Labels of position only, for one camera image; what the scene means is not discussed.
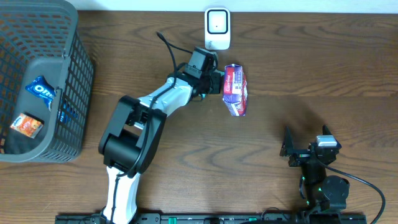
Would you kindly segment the purple sanitary pad pack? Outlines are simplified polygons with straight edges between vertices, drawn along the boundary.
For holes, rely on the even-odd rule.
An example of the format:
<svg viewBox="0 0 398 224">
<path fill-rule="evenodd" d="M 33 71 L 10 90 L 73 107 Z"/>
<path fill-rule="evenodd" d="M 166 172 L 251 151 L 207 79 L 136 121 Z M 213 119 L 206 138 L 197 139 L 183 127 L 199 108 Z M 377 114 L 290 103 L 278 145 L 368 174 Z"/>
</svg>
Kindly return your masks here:
<svg viewBox="0 0 398 224">
<path fill-rule="evenodd" d="M 224 67 L 223 102 L 232 116 L 245 116 L 247 81 L 243 67 L 236 64 Z"/>
</svg>

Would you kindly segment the blue Oreo cookie pack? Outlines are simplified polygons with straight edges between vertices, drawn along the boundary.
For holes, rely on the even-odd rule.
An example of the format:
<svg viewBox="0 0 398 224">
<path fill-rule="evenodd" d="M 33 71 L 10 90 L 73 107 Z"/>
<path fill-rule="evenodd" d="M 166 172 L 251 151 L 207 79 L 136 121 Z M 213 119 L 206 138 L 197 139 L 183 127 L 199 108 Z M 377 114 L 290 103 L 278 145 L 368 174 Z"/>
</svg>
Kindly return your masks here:
<svg viewBox="0 0 398 224">
<path fill-rule="evenodd" d="M 56 97 L 56 91 L 53 86 L 47 83 L 44 76 L 38 76 L 30 84 L 25 86 L 27 90 L 32 95 L 43 99 L 46 107 L 49 111 L 52 110 L 53 99 Z"/>
</svg>

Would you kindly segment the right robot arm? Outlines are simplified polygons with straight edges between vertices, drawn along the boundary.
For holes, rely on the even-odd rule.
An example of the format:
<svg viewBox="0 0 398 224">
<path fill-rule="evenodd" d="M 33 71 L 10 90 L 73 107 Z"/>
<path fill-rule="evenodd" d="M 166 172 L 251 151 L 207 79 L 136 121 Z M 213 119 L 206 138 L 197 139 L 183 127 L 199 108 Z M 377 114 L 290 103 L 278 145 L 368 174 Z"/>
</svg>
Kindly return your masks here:
<svg viewBox="0 0 398 224">
<path fill-rule="evenodd" d="M 326 166 L 336 160 L 341 144 L 327 126 L 306 149 L 297 149 L 289 128 L 285 129 L 280 150 L 281 157 L 288 157 L 290 167 L 300 167 L 302 177 L 299 191 L 308 201 L 309 209 L 317 213 L 340 212 L 346 208 L 349 182 L 336 175 L 327 175 Z"/>
</svg>

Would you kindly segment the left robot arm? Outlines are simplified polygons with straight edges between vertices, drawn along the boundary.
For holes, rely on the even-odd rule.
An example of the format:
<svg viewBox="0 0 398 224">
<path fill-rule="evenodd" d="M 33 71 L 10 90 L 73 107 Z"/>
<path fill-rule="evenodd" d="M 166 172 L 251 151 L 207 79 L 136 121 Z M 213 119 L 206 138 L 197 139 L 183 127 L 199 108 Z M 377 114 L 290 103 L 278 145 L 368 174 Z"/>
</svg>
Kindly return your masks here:
<svg viewBox="0 0 398 224">
<path fill-rule="evenodd" d="M 125 95 L 118 101 L 98 148 L 109 179 L 102 223 L 133 221 L 139 180 L 155 156 L 165 120 L 196 96 L 219 94 L 223 76 L 218 70 L 201 78 L 178 72 L 147 96 Z"/>
</svg>

